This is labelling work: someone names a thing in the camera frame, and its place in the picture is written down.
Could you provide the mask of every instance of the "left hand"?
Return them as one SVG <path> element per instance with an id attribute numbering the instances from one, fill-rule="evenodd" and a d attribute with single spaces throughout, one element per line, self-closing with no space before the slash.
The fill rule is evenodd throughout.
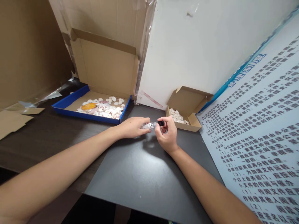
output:
<path id="1" fill-rule="evenodd" d="M 131 117 L 116 126 L 116 128 L 121 138 L 134 138 L 151 132 L 150 129 L 140 129 L 141 125 L 149 122 L 150 118 Z"/>

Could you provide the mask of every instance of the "dark table surface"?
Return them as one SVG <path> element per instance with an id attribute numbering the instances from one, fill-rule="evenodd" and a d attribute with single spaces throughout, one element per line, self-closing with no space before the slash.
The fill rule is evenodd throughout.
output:
<path id="1" fill-rule="evenodd" d="M 58 152 L 94 136 L 112 124 L 58 115 L 55 102 L 84 84 L 69 82 L 62 97 L 48 100 L 45 110 L 0 141 L 0 167 L 20 173 Z M 164 116 L 165 112 L 129 103 L 125 118 Z M 223 183 L 199 132 L 178 129 L 178 145 Z M 175 162 L 154 132 L 116 142 L 71 185 L 71 189 L 179 223 L 211 223 Z"/>
<path id="2" fill-rule="evenodd" d="M 156 121 L 165 112 L 140 105 L 129 115 L 141 116 Z M 223 184 L 199 132 L 178 129 L 177 143 Z M 212 223 L 154 131 L 112 145 L 85 193 L 178 223 Z"/>
<path id="3" fill-rule="evenodd" d="M 0 167 L 20 173 L 58 152 L 88 139 L 113 124 L 58 115 L 51 105 L 78 90 L 85 84 L 78 79 L 68 82 L 60 92 L 63 96 L 41 103 L 45 108 L 34 119 L 14 133 L 0 140 Z M 127 117 L 134 104 L 130 102 Z M 71 189 L 84 192 L 103 161 L 107 151 L 98 157 L 71 185 Z"/>

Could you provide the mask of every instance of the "glue tube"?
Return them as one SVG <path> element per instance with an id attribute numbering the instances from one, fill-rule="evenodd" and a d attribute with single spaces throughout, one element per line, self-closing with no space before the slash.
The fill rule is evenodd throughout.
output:
<path id="1" fill-rule="evenodd" d="M 154 129 L 157 124 L 159 124 L 160 126 L 164 126 L 164 121 L 158 121 L 158 122 L 156 121 L 156 122 L 144 124 L 140 127 L 140 129 Z"/>

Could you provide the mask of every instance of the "hand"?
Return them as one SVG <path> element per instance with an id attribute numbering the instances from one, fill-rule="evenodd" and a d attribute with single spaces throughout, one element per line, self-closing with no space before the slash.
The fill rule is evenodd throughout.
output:
<path id="1" fill-rule="evenodd" d="M 162 148 L 168 153 L 179 149 L 177 145 L 177 127 L 174 124 L 172 117 L 161 117 L 158 121 L 164 121 L 164 126 L 160 127 L 159 124 L 156 125 L 155 133 L 158 139 L 159 144 Z"/>
<path id="2" fill-rule="evenodd" d="M 118 129 L 117 132 L 120 134 L 120 138 L 134 138 L 151 132 L 150 129 L 140 129 L 141 125 L 149 122 L 150 118 L 131 117 L 115 128 Z"/>

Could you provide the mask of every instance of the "poster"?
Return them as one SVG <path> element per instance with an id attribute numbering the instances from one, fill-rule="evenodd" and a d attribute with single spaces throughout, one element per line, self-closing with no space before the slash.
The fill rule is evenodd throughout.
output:
<path id="1" fill-rule="evenodd" d="M 198 114 L 226 187 L 264 224 L 299 224 L 299 14 Z"/>

